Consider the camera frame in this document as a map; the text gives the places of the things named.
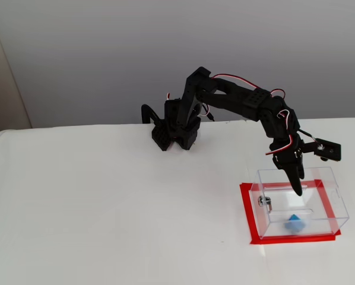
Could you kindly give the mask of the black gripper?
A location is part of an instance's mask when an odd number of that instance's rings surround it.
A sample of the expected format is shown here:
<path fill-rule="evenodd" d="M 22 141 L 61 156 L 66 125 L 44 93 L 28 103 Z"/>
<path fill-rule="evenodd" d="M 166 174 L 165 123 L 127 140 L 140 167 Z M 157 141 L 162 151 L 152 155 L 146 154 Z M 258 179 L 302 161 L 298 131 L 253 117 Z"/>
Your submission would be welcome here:
<path fill-rule="evenodd" d="M 272 138 L 269 155 L 279 170 L 283 170 L 287 175 L 290 185 L 298 196 L 302 196 L 301 179 L 305 178 L 303 168 L 303 154 L 301 146 L 303 141 L 296 132 L 276 136 L 272 132 L 267 132 L 267 137 Z"/>

